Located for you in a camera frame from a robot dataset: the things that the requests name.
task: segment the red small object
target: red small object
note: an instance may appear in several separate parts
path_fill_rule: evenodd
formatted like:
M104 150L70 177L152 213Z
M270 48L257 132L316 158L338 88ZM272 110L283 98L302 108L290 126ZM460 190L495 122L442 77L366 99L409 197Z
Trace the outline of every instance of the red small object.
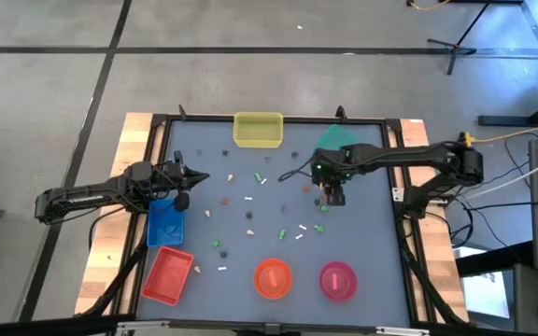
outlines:
M352 299L358 286L354 270L341 261L330 262L319 275L319 285L326 297L336 302Z
M279 300L290 292L291 272L280 259L263 260L254 272L254 287L267 300Z
M159 248L142 296L171 306L177 305L193 260L191 254L165 246Z

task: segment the tripod stand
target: tripod stand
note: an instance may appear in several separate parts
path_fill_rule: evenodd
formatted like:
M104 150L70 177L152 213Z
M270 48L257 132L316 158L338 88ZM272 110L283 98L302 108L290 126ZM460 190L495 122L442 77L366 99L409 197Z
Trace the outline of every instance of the tripod stand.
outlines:
M466 29L466 31L464 32L464 34L462 35L462 37L460 38L458 43L452 44L452 43L447 43L447 42L439 41L439 40L432 39L432 38L427 39L427 42L442 45L442 46L445 46L446 48L451 47L451 50L448 48L449 52L451 53L451 59L449 60L449 65L447 66L447 74L448 75L451 75L452 71L454 71L454 64L456 63L456 57L458 55L472 55L472 54L474 54L476 52L476 48L462 47L460 44L464 40L464 37L466 37L468 35L468 33L470 33L471 29L473 29L474 24L478 21L478 19L481 17L481 15L483 15L483 13L487 9L487 7L489 7L490 4L491 4L490 2L487 2L483 6L483 8L481 8L481 11L478 12L478 14L476 15L476 18L474 18L471 25L468 26L468 29Z

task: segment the yellow cable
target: yellow cable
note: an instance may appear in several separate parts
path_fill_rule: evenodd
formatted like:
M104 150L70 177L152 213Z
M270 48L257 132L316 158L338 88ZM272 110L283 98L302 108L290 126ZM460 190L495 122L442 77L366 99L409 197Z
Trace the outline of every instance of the yellow cable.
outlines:
M520 132L510 133L510 134L506 134L506 135L495 136L495 137L492 137L492 138L489 138L489 139L475 139L475 138L473 138L472 136L470 136L467 133L466 134L466 139L467 139L468 144L470 144L470 143L486 143L486 142L502 140L502 139L505 139L505 138L509 138L511 136L515 136L515 135L519 135L519 134L523 134L523 133L535 132L535 131L538 131L538 127L528 129L528 130L524 130L524 131L520 131Z
M452 1L452 0L445 0L444 2L439 3L439 4L437 4L437 5L433 6L433 7L419 7L419 6L415 5L415 3L413 1L413 2L410 2L410 6L416 8L418 10L434 10L434 9L438 8L439 6L447 4L450 1Z

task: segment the green translucent object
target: green translucent object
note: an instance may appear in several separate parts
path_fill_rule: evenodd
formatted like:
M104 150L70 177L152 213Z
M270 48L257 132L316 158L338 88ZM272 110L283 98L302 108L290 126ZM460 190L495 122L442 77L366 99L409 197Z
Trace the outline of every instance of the green translucent object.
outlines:
M338 150L341 146L359 144L361 141L339 125L332 125L321 136L317 148Z

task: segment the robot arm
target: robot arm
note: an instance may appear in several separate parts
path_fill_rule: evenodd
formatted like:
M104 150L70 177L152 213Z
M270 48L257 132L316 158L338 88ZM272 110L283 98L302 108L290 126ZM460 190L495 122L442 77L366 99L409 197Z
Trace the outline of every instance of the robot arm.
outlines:
M209 174L199 173L183 164L179 151L174 161L153 166L148 161L133 163L122 175L104 183L75 188L56 188L43 192L35 201L35 218L41 223L54 224L54 220L76 210L122 204L129 212L143 212L156 199L158 192L177 190L174 207L183 211L189 206L190 190Z
M324 188L329 205L345 205L342 185L354 175L381 167L430 166L440 174L420 187L406 187L403 213L423 218L430 200L456 186L473 186L483 181L483 156L458 143L443 142L423 147L379 148L369 144L318 148L310 160L313 183Z

